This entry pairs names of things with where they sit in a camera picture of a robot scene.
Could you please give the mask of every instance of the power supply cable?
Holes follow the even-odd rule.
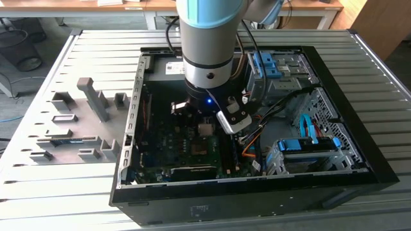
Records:
[[[230,76],[232,79],[236,79],[238,77],[238,75],[241,73],[241,69],[244,67],[244,61],[245,61],[245,51],[244,51],[242,42],[241,42],[238,33],[236,34],[236,39],[237,39],[237,44],[238,44],[238,47],[240,47],[241,56],[240,56],[238,65],[237,65],[236,71],[234,71],[234,73]]]
[[[169,29],[170,29],[170,27],[172,27],[172,25],[174,24],[174,22],[176,22],[178,19],[180,19],[180,17],[176,16],[176,17],[173,18],[173,20],[169,22],[169,24],[168,24],[168,26],[166,26],[166,28],[165,28],[165,40],[166,40],[168,48],[169,48],[169,50],[172,51],[172,53],[173,53],[174,56],[177,56],[177,53],[176,53],[176,50],[174,50],[173,47],[172,47],[172,44],[170,44],[170,41],[169,41],[168,32],[169,32]]]
[[[278,29],[282,29],[288,25],[288,23],[290,21],[290,17],[292,17],[292,4],[290,4],[290,0],[286,0],[286,3],[288,3],[286,18],[285,18],[284,24],[278,27]]]

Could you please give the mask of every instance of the floor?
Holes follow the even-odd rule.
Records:
[[[157,17],[157,28],[165,28],[165,21]],[[90,17],[90,18],[65,18],[66,26],[58,26],[53,18],[42,18],[42,28],[48,35],[45,41],[34,44],[34,47],[42,57],[41,67],[30,72],[18,72],[6,60],[0,56],[0,72],[7,76],[10,81],[22,77],[45,77],[53,61],[60,53],[72,28],[82,30],[120,30],[120,29],[146,29],[144,17]],[[396,74],[405,86],[411,88],[411,46],[401,43],[392,55],[386,59],[386,66]],[[13,91],[18,92],[14,99],[0,95],[0,120],[22,116],[36,91],[40,88],[42,79],[28,79],[13,84]],[[19,120],[0,123],[0,138],[10,138],[18,126]],[[0,142],[0,150],[6,146],[6,142]]]

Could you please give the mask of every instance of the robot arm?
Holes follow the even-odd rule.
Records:
[[[226,134],[250,124],[240,91],[229,89],[236,33],[242,18],[264,24],[276,19],[284,0],[176,0],[185,79],[206,92],[220,111]]]

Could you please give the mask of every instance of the blue clip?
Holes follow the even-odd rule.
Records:
[[[316,139],[316,135],[314,135],[314,126],[310,122],[310,118],[306,114],[301,114],[300,117],[300,133],[301,133],[301,137],[305,136],[305,129],[304,129],[304,121],[306,123],[306,128],[308,128],[308,136],[312,138],[312,143],[317,144],[318,141]]]
[[[300,141],[297,139],[282,140],[286,151],[298,151],[301,150]]]
[[[336,146],[337,148],[341,147],[341,142],[340,142],[340,139],[338,139],[338,138],[333,137],[333,138],[332,138],[332,142],[333,142],[333,144],[334,144],[334,146]]]
[[[284,151],[284,150],[285,150],[285,146],[284,146],[282,141],[278,141],[278,142],[277,142],[277,147],[278,147],[280,151]]]
[[[281,78],[282,73],[278,72],[276,69],[276,61],[272,59],[270,54],[266,52],[261,52],[260,54],[262,60],[258,59],[257,53],[253,54],[253,60],[258,70],[258,77],[262,78],[262,64],[264,64],[266,78]]]

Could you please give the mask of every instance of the gray table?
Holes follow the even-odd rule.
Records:
[[[244,32],[240,36],[244,45],[250,45]],[[381,192],[357,197],[330,211],[152,228],[218,227],[236,231],[248,228],[292,231],[411,228],[409,92],[360,37],[346,31],[260,30],[254,37],[258,45],[316,47],[400,182]],[[178,44],[178,33],[170,33],[170,41]],[[44,130],[56,129],[49,116],[57,111],[46,102],[52,91],[65,90],[76,102],[82,102],[85,96],[76,89],[76,82],[78,77],[92,77],[94,89],[102,90],[106,97],[113,97],[116,92],[125,92],[129,96],[140,47],[157,46],[165,46],[164,31],[82,31],[69,37],[0,159],[0,181],[5,181],[0,185],[0,227],[10,226],[14,230],[26,227],[70,230],[138,228],[116,208],[108,206],[114,163],[102,159],[84,164],[76,153],[66,151],[56,153],[52,162],[36,164],[28,158],[28,149],[38,149],[33,136],[41,137]],[[92,118],[94,115],[85,113],[78,122]],[[104,131],[116,134],[124,131],[125,118],[121,116],[117,124],[118,128],[106,128],[106,124],[100,123],[93,127],[101,131],[104,139],[109,139]]]

